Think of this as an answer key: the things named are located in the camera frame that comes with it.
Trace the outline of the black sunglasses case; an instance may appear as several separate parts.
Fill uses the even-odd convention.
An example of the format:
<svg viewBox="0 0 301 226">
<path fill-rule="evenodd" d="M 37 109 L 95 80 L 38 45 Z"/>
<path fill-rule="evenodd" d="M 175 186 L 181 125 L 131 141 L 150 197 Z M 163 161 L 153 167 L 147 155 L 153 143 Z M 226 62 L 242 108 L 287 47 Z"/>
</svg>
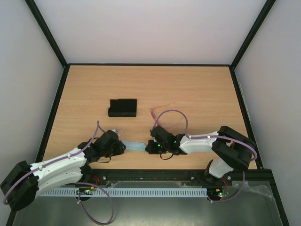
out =
<svg viewBox="0 0 301 226">
<path fill-rule="evenodd" d="M 108 108 L 109 117 L 136 117 L 136 99 L 111 99 Z"/>
</svg>

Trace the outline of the pink sunglasses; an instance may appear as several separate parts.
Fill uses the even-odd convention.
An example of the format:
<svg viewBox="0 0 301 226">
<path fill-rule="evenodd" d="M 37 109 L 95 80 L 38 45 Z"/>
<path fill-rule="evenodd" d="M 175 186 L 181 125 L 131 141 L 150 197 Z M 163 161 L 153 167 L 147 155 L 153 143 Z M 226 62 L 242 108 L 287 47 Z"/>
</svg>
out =
<svg viewBox="0 0 301 226">
<path fill-rule="evenodd" d="M 163 111 L 176 109 L 176 107 L 177 107 L 177 104 L 175 102 L 171 102 L 166 105 L 159 105 L 156 107 L 152 107 L 150 109 L 150 115 L 151 115 L 153 121 L 156 121 L 158 116 Z M 165 129 L 171 129 L 171 128 L 175 128 L 176 126 L 181 125 L 182 122 L 184 122 L 184 118 L 180 113 L 167 112 L 163 116 L 160 117 L 157 125 L 165 128 Z"/>
</svg>

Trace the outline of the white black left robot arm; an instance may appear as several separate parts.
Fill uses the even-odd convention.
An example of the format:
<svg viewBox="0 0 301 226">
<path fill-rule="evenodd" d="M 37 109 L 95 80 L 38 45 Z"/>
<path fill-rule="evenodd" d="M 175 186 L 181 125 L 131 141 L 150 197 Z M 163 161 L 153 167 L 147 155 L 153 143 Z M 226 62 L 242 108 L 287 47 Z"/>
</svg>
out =
<svg viewBox="0 0 301 226">
<path fill-rule="evenodd" d="M 91 163 L 102 157 L 122 155 L 125 149 L 118 135 L 108 130 L 99 138 L 92 137 L 53 159 L 32 164 L 21 161 L 0 185 L 3 204 L 9 205 L 12 211 L 19 211 L 46 191 L 66 184 L 87 183 L 92 177 Z"/>
</svg>

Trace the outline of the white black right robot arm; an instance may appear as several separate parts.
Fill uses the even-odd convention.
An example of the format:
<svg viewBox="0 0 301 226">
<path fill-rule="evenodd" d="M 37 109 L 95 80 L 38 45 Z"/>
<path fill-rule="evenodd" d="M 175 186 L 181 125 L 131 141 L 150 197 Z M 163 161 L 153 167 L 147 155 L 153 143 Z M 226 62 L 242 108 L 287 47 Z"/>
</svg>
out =
<svg viewBox="0 0 301 226">
<path fill-rule="evenodd" d="M 212 151 L 218 155 L 217 159 L 209 161 L 202 177 L 211 185 L 226 179 L 227 174 L 233 170 L 248 170 L 250 162 L 257 159 L 255 143 L 228 126 L 204 135 L 173 135 L 161 126 L 156 126 L 150 135 L 152 139 L 145 148 L 148 154 L 170 153 L 173 157 Z"/>
</svg>

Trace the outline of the light blue cleaning cloth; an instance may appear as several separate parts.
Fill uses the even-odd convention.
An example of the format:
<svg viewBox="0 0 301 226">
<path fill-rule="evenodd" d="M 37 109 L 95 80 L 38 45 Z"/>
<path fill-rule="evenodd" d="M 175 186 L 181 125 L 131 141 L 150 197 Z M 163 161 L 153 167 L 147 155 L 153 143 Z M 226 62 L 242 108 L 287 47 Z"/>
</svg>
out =
<svg viewBox="0 0 301 226">
<path fill-rule="evenodd" d="M 141 142 L 131 142 L 131 141 L 125 141 L 122 140 L 122 143 L 126 146 L 127 150 L 131 151 L 145 151 L 146 144 Z"/>
</svg>

